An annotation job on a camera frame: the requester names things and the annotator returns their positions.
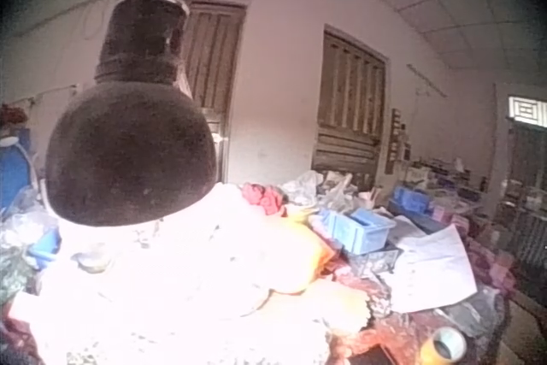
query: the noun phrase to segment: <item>ceiling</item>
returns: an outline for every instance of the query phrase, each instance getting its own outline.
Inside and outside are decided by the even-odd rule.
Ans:
[[[451,68],[547,69],[547,32],[533,0],[383,0]]]

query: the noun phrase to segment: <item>blue plastic container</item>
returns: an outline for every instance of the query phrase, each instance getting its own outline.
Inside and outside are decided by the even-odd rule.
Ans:
[[[429,208],[431,198],[423,192],[410,190],[398,185],[393,192],[393,199],[404,209],[419,214],[425,214]]]
[[[358,256],[383,248],[389,230],[396,225],[395,221],[366,209],[358,209],[350,216],[332,211],[321,214],[331,237],[347,252]]]
[[[38,269],[44,269],[50,262],[55,261],[56,253],[61,245],[61,236],[55,228],[49,230],[44,236],[38,240],[36,244],[31,246],[26,252],[29,256],[36,259]]]

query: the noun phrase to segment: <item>window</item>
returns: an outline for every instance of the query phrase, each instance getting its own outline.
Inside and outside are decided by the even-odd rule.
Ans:
[[[523,97],[510,97],[509,117],[522,123],[547,127],[547,102]]]
[[[243,6],[194,2],[183,37],[186,76],[180,76],[180,81],[187,81],[215,138],[219,181],[223,180],[226,122],[244,17]]]
[[[325,32],[313,169],[353,173],[360,188],[373,184],[384,95],[385,63],[364,47]]]

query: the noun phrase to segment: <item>desk lamp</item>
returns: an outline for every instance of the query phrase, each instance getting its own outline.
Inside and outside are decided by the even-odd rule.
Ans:
[[[56,123],[45,160],[50,205],[69,221],[157,220],[215,184],[201,110],[177,84],[191,0],[117,0],[95,73]]]

